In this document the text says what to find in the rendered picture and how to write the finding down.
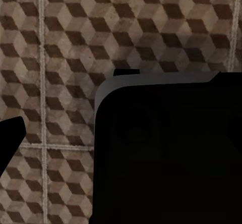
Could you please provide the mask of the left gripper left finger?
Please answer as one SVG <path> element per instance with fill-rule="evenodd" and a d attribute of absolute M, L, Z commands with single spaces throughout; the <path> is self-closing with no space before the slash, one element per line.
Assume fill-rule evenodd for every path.
<path fill-rule="evenodd" d="M 0 177 L 26 136 L 22 116 L 0 122 Z"/>

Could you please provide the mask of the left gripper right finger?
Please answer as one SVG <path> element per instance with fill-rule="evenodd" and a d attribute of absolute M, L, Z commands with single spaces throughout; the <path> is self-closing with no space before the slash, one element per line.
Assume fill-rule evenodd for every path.
<path fill-rule="evenodd" d="M 228 122 L 226 133 L 242 156 L 242 118 L 231 116 Z"/>

